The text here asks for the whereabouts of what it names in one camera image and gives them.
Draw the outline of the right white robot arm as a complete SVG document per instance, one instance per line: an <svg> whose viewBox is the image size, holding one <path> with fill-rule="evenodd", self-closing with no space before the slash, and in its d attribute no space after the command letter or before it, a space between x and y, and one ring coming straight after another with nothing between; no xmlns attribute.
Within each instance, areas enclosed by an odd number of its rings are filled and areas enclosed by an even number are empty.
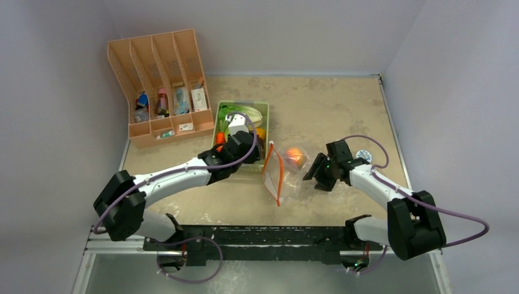
<svg viewBox="0 0 519 294"><path fill-rule="evenodd" d="M351 249L371 241L389 246L401 260L440 249L447 243L433 196L414 192L389 180L364 158L355 158L345 141L326 145L303 179L315 179L315 189L330 192L339 181L356 188L386 210L386 219L364 214L346 220L343 240Z"/></svg>

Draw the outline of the fake peach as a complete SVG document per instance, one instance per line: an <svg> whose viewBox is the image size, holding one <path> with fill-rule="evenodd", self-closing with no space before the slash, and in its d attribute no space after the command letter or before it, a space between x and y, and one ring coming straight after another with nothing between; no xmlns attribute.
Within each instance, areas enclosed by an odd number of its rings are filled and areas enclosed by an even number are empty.
<svg viewBox="0 0 519 294"><path fill-rule="evenodd" d="M290 147L285 151L285 160L290 166L301 169L307 161L307 155L298 147Z"/></svg>

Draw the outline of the fake orange carrot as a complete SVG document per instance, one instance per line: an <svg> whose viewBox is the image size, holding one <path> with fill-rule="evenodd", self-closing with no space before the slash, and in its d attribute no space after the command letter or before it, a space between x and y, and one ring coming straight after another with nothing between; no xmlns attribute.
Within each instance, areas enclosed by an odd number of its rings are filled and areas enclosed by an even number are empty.
<svg viewBox="0 0 519 294"><path fill-rule="evenodd" d="M226 119L219 119L217 124L217 132L215 135L215 144L224 144L226 142L225 132L228 128L228 122Z"/></svg>

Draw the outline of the clear zip top bag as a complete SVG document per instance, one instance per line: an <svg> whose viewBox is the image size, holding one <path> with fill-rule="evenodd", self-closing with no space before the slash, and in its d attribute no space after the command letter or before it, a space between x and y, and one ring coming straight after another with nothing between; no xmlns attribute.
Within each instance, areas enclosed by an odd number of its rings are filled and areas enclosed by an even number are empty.
<svg viewBox="0 0 519 294"><path fill-rule="evenodd" d="M280 207L286 200L296 199L302 190L303 177L310 167L309 153L301 145L279 145L274 141L267 144L268 153L263 165L262 179L266 190ZM290 166L285 160L285 151L298 147L305 151L307 161L301 169Z"/></svg>

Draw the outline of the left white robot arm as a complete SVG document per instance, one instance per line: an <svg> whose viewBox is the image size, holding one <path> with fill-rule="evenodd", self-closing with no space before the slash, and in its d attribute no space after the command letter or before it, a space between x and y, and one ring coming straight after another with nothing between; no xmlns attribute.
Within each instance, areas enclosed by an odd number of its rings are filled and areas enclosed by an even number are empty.
<svg viewBox="0 0 519 294"><path fill-rule="evenodd" d="M94 200L99 219L93 233L107 233L113 241L146 236L166 250L176 250L182 244L181 226L174 217L150 213L147 207L178 192L229 178L243 163L254 162L256 146L256 133L238 131L226 143L173 168L136 176L127 170L116 172Z"/></svg>

